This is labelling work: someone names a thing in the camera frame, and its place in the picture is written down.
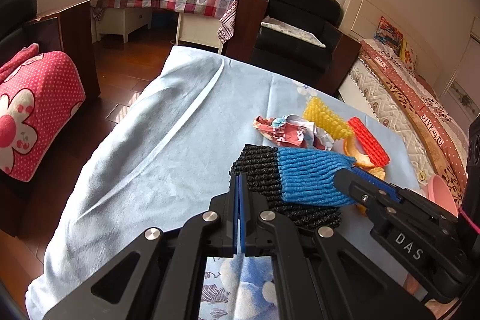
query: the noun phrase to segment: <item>plaid tablecloth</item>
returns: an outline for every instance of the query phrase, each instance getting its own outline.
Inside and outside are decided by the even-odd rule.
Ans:
[[[218,38],[222,43],[233,36],[237,4],[237,0],[90,0],[96,20],[102,18],[103,9],[106,7],[156,7],[177,13],[211,16],[222,23],[218,30]]]

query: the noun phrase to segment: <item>metal screw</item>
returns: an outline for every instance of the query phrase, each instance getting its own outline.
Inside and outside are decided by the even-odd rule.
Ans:
[[[160,236],[160,231],[157,228],[148,228],[145,231],[145,238],[147,240],[155,240]]]
[[[260,213],[260,218],[263,221],[272,221],[275,218],[275,213],[272,211],[263,211]]]
[[[331,238],[333,236],[333,229],[329,226],[321,226],[318,228],[318,234],[321,238]]]
[[[214,211],[206,211],[202,214],[202,218],[204,221],[215,221],[218,218],[218,214]]]

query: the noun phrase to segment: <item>pink bowl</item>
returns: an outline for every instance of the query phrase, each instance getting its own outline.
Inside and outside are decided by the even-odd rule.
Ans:
[[[445,181],[439,175],[432,175],[428,180],[426,186],[423,186],[423,191],[431,202],[443,207],[445,210],[458,217],[457,206],[453,200],[452,193]]]

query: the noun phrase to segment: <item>headboard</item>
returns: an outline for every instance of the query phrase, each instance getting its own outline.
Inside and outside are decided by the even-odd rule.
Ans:
[[[384,0],[345,0],[340,30],[357,41],[373,38],[380,18],[384,16],[403,33],[417,53],[417,74],[430,86],[442,72],[441,61],[433,48],[405,19]]]

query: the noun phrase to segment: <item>crumpled wrapper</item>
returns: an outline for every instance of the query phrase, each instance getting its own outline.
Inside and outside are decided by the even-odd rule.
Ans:
[[[277,118],[258,116],[254,128],[267,139],[282,147],[316,148],[331,150],[335,142],[323,129],[298,115],[285,115]]]

